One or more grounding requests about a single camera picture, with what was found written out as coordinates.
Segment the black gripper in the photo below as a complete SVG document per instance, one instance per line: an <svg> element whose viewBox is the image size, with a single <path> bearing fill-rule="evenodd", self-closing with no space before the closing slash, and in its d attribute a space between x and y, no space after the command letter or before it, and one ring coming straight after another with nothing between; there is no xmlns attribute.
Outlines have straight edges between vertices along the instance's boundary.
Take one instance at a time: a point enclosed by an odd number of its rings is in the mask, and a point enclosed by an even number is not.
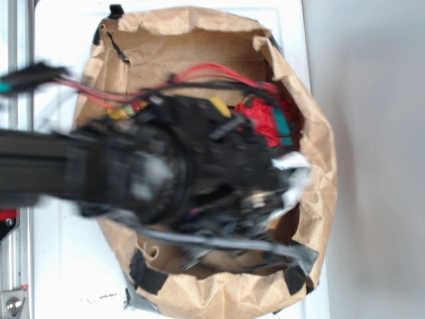
<svg viewBox="0 0 425 319"><path fill-rule="evenodd" d="M270 148L265 137L257 134L254 123L242 113L208 117L203 132L195 133L204 141L196 145L192 208L179 230L188 234L268 238L271 214L287 203L282 195L289 189L291 169L274 164L292 146Z"/></svg>

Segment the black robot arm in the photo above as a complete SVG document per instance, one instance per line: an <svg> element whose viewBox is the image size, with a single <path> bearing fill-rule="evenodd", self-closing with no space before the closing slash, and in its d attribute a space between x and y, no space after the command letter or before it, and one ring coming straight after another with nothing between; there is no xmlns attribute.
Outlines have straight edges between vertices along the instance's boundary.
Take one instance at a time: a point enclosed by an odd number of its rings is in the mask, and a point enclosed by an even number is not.
<svg viewBox="0 0 425 319"><path fill-rule="evenodd" d="M1 132L1 207L49 195L85 217L215 235L258 231L282 207L290 169L241 114L208 100L150 96L134 117L67 134Z"/></svg>

